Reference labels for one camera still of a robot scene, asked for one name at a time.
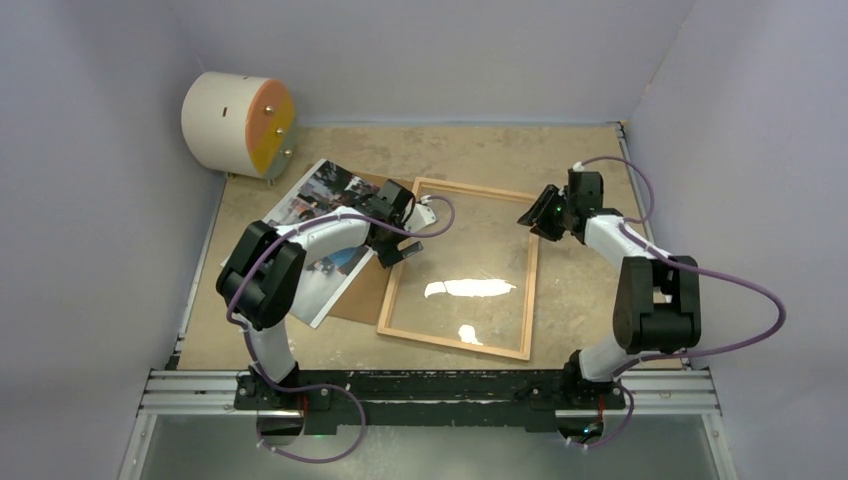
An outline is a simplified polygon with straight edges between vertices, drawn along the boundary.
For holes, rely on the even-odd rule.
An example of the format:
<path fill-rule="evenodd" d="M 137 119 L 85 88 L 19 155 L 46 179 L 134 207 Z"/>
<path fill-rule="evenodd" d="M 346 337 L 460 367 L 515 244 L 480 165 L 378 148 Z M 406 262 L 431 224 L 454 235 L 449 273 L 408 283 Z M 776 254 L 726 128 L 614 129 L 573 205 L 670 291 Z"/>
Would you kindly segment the wooden picture frame with glass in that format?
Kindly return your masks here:
<path fill-rule="evenodd" d="M 469 184 L 463 184 L 447 180 L 416 177 L 413 182 L 412 192 L 419 199 L 422 198 L 422 195 L 419 193 L 422 188 L 525 204 L 532 204 L 535 201 L 535 196 L 528 193 L 497 189 L 493 187 L 473 186 Z M 436 346 L 454 348 L 519 361 L 529 361 L 531 357 L 533 336 L 533 318 L 536 298 L 538 251 L 539 239 L 533 234 L 531 234 L 529 236 L 529 246 L 527 247 L 527 272 L 523 301 L 523 313 L 521 319 L 520 348 L 518 350 L 508 350 L 500 347 L 476 345 L 473 343 L 466 343 L 461 340 L 436 337 L 433 335 L 405 331 L 392 327 L 391 318 L 394 310 L 397 291 L 399 288 L 399 282 L 402 276 L 402 265 L 393 267 L 389 274 L 388 285 L 385 291 L 383 303 L 376 325 L 376 332 L 379 335 L 390 336 L 404 340 L 411 340 Z"/>

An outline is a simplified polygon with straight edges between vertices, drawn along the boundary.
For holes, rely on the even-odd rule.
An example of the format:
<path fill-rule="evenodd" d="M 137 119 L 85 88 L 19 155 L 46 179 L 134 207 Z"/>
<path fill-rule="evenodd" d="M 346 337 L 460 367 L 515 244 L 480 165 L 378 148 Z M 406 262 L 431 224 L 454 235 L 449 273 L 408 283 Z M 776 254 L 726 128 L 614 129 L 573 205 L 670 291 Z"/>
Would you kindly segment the glossy printed photo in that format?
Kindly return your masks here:
<path fill-rule="evenodd" d="M 379 186 L 329 160 L 322 159 L 264 216 L 277 228 L 326 215 L 340 206 L 352 207 Z M 304 264 L 289 314 L 316 328 L 329 314 L 355 276 L 373 257 L 366 246 L 348 248 Z"/>

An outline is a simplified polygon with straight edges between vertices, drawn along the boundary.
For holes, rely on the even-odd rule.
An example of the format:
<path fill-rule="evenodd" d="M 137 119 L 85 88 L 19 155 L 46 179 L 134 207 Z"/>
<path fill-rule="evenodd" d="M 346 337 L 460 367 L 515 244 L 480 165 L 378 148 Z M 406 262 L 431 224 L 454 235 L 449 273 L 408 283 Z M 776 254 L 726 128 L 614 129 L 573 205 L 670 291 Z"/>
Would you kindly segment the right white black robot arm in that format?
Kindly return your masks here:
<path fill-rule="evenodd" d="M 545 187 L 518 224 L 549 241 L 571 235 L 619 272 L 612 333 L 574 352 L 561 381 L 564 399 L 584 407 L 600 383 L 611 382 L 629 360 L 671 355 L 694 347 L 701 337 L 700 283 L 690 257 L 650 252 L 645 238 L 623 214 L 604 205 L 604 180 L 597 172 L 572 169 L 567 184 Z"/>

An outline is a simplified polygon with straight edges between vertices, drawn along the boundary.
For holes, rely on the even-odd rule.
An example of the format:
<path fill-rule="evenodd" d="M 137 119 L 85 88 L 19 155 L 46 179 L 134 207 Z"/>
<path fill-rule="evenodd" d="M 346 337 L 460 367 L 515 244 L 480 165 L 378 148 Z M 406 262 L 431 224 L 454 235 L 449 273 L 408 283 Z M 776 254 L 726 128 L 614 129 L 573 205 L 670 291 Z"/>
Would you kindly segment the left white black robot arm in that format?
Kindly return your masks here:
<path fill-rule="evenodd" d="M 359 195 L 324 214 L 311 214 L 293 225 L 251 223 L 216 281 L 227 306 L 228 322 L 244 335 L 253 374 L 261 378 L 259 395 L 272 408 L 297 399 L 293 377 L 297 362 L 288 346 L 285 318 L 291 310 L 304 268 L 340 253 L 370 250 L 385 268 L 421 249 L 408 244 L 437 216 L 427 201 L 388 180 L 375 193 Z"/>

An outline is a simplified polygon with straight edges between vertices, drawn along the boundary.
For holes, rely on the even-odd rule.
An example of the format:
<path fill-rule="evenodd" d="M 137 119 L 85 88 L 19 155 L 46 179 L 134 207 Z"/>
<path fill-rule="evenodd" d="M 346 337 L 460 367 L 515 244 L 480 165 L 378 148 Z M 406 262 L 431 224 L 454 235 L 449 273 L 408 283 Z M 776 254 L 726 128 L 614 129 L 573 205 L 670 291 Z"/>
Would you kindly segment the brown cardboard backing board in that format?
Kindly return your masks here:
<path fill-rule="evenodd" d="M 379 188 L 387 180 L 371 174 L 359 174 L 373 180 Z M 379 314 L 382 294 L 388 285 L 389 272 L 373 257 L 355 276 L 327 316 L 334 316 L 363 324 L 375 324 Z"/>

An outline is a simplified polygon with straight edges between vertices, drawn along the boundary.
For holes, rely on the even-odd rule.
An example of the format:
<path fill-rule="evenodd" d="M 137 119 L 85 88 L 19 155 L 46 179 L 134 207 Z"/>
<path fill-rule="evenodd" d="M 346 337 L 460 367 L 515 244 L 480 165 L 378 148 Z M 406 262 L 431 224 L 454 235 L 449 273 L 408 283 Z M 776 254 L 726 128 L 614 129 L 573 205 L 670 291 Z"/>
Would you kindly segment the white cylindrical drum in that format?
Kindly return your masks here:
<path fill-rule="evenodd" d="M 205 72 L 181 109 L 184 140 L 204 167 L 267 181 L 279 177 L 295 144 L 297 111 L 275 78 Z"/>

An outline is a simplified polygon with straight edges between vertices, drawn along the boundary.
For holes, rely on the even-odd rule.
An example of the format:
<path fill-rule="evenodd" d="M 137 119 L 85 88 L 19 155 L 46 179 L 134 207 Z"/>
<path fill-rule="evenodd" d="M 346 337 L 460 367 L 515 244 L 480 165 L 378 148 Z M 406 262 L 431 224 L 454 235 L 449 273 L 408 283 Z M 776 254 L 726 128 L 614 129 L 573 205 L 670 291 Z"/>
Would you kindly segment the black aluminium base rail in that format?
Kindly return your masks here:
<path fill-rule="evenodd" d="M 515 427 L 592 442 L 626 417 L 719 413 L 706 371 L 631 370 L 619 384 L 571 388 L 557 369 L 302 370 L 294 393 L 247 371 L 155 371 L 140 411 L 289 421 L 307 435 L 341 426 Z"/>

